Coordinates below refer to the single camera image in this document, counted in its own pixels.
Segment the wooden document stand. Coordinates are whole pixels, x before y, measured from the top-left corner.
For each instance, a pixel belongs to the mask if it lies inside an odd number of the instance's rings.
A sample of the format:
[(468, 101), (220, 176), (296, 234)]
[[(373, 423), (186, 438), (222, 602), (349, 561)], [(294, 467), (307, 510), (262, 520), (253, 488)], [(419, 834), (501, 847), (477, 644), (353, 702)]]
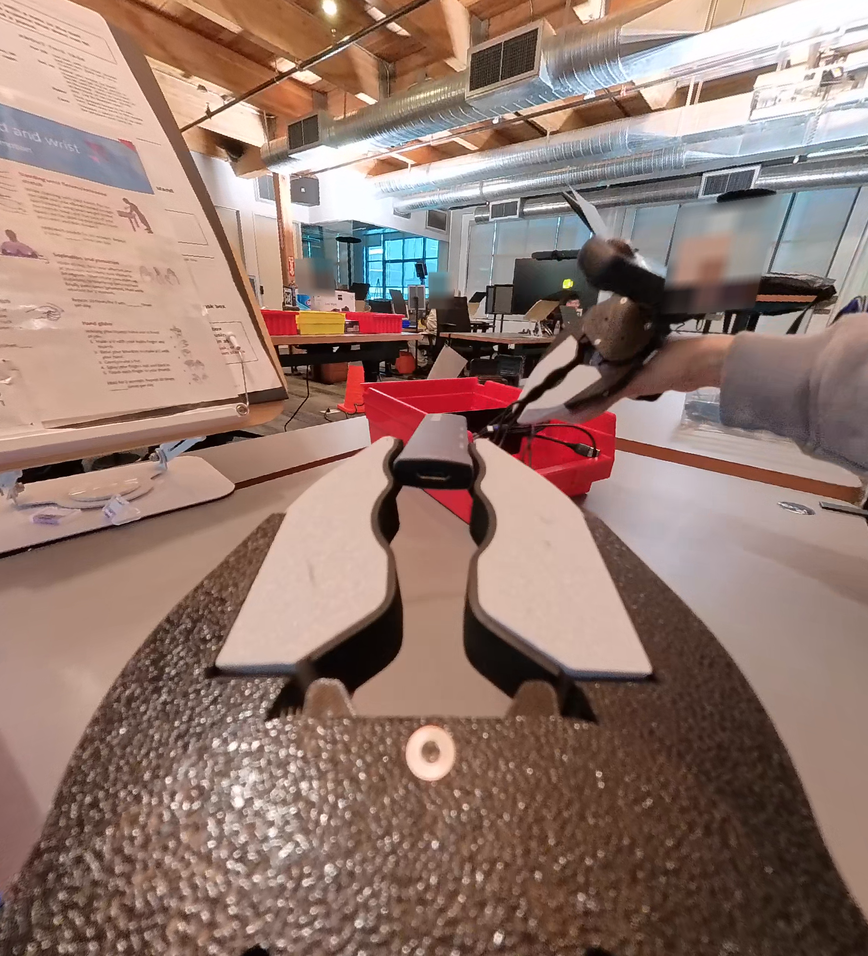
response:
[(284, 396), (247, 397), (88, 423), (0, 435), (0, 555), (189, 508), (231, 494), (234, 484), (183, 454), (205, 437), (272, 420), (287, 393), (249, 278)]

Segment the grey USB hub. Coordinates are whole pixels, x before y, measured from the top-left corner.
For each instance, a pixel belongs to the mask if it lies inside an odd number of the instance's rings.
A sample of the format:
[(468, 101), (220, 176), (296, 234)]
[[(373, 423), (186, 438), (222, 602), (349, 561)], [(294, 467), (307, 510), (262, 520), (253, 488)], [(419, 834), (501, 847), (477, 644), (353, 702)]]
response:
[(467, 491), (475, 477), (469, 448), (463, 415), (428, 414), (394, 460), (392, 475), (402, 486)]

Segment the white printed task sheet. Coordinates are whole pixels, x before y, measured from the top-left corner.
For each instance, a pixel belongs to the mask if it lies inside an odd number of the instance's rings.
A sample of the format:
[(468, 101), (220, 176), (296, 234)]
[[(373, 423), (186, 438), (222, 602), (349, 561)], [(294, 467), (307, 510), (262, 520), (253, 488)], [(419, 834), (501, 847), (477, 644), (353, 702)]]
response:
[(213, 333), (237, 376), (236, 397), (281, 400), (281, 376), (256, 321), (237, 250), (138, 49), (121, 43), (99, 14), (74, 3), (0, 1), (0, 83), (27, 93), (51, 88), (72, 94), (78, 105), (99, 107), (115, 119), (127, 118), (130, 97), (150, 111), (165, 150), (174, 154), (163, 161), (171, 184), (158, 190)]

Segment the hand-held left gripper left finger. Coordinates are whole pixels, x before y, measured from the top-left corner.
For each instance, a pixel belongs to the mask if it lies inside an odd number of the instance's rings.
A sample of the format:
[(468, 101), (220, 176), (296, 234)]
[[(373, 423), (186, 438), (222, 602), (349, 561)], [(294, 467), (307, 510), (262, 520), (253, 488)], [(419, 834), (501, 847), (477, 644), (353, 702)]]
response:
[(220, 673), (298, 676), (394, 609), (392, 468), (403, 447), (378, 439), (288, 508), (215, 660)]

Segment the person's right forearm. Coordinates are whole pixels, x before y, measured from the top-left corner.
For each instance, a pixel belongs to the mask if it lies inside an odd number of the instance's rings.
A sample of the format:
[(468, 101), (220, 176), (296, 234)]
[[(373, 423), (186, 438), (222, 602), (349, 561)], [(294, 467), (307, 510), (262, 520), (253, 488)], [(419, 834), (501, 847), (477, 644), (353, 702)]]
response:
[(867, 314), (814, 336), (738, 335), (720, 389), (750, 424), (868, 480)]

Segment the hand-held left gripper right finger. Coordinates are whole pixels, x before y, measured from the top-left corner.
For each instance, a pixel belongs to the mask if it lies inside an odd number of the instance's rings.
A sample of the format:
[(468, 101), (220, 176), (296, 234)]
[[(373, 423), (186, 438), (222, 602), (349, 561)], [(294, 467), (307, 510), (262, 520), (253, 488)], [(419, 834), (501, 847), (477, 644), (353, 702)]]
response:
[(475, 464), (467, 603), (476, 622), (552, 675), (643, 680), (653, 667), (584, 511), (486, 439)]

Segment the black office chair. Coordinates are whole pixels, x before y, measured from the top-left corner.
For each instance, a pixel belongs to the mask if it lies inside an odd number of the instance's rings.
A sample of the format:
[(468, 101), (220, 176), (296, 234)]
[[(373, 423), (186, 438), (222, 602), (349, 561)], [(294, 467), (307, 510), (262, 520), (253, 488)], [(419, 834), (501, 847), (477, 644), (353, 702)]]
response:
[(446, 295), (431, 300), (435, 318), (435, 353), (447, 345), (447, 336), (471, 331), (469, 302), (463, 295)]

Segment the laminated exercise instruction sheet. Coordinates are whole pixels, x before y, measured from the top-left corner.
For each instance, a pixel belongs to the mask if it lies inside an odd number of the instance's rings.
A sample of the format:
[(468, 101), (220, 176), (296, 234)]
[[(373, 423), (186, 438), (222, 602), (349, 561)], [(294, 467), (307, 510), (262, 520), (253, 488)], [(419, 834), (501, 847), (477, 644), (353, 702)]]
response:
[(174, 154), (128, 110), (0, 83), (0, 358), (43, 426), (238, 395), (158, 190)]

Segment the clear plastic bag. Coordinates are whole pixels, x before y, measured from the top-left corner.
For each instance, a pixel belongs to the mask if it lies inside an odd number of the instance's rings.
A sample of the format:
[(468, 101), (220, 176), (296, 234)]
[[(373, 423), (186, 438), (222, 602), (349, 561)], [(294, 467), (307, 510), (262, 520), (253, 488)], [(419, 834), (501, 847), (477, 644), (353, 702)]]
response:
[(761, 424), (750, 424), (743, 413), (725, 401), (725, 394), (717, 387), (702, 387), (685, 394), (674, 434), (691, 447), (708, 452), (798, 448), (793, 439)]

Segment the red plastic bin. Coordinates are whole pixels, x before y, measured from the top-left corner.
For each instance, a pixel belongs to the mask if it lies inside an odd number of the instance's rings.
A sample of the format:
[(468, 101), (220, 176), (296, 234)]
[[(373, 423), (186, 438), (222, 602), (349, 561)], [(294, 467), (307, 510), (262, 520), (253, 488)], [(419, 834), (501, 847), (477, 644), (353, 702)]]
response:
[[(365, 387), (364, 414), (373, 442), (391, 436), (405, 445), (423, 418), (435, 413), (463, 415), (472, 440), (498, 424), (519, 396), (515, 386), (479, 383), (474, 377), (385, 381)], [(554, 421), (533, 429), (510, 424), (488, 438), (565, 495), (578, 498), (610, 478), (616, 430), (616, 416), (606, 412), (581, 424)]]

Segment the black monitor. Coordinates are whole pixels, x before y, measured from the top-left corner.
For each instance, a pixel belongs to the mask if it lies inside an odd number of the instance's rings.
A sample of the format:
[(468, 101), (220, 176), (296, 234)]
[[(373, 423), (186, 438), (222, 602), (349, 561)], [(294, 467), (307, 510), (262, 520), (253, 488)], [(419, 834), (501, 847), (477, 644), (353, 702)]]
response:
[(572, 258), (518, 258), (512, 271), (512, 310), (525, 316), (539, 301), (578, 300), (583, 308), (595, 303), (597, 290), (591, 286)]

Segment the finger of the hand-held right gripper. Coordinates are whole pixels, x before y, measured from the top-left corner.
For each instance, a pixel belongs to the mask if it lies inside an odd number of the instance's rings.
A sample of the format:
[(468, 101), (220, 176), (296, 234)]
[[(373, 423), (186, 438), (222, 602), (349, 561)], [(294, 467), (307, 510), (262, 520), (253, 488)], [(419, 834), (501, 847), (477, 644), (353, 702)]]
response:
[[(543, 381), (540, 389), (529, 394), (528, 400), (538, 396), (542, 389), (558, 384), (575, 366), (587, 364), (597, 367), (596, 355), (595, 344), (585, 337), (563, 337), (555, 341), (536, 364), (541, 369), (539, 375), (543, 376)], [(522, 401), (520, 396), (517, 403), (521, 405)]]
[(565, 377), (556, 385), (550, 385), (541, 390), (541, 393), (528, 400), (529, 394), (540, 389), (543, 376), (539, 375), (539, 365), (535, 373), (524, 383), (521, 399), (522, 404), (515, 418), (515, 423), (523, 426), (534, 426), (551, 423), (553, 421), (572, 421), (575, 413), (571, 410), (571, 402), (585, 404), (599, 400), (603, 391), (600, 369), (593, 365), (582, 364), (571, 368)]

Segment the silver air duct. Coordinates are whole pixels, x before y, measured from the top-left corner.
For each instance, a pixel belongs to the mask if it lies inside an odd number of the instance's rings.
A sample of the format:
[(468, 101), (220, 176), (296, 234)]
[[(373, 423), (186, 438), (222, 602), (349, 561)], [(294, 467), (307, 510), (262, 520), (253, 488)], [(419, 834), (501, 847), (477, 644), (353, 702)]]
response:
[(722, 78), (778, 64), (794, 50), (868, 30), (868, 2), (793, 2), (711, 30), (666, 38), (634, 50), (610, 18), (534, 35), (535, 65), (490, 88), (473, 87), (475, 68), (418, 83), (344, 118), (315, 113), (296, 122), (316, 133), (292, 145), (293, 133), (265, 144), (262, 166), (274, 173), (349, 161), (371, 148), (395, 149), (419, 138), (492, 120), (524, 108), (616, 86), (651, 86), (683, 78)]

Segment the person's right hand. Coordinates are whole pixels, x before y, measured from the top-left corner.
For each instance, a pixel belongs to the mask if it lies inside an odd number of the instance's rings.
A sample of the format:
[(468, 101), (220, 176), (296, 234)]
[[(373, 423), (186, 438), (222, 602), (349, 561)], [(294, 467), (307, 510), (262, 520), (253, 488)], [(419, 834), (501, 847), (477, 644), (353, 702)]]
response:
[(654, 400), (670, 391), (685, 394), (718, 388), (735, 341), (723, 335), (670, 338), (619, 392), (619, 398)]

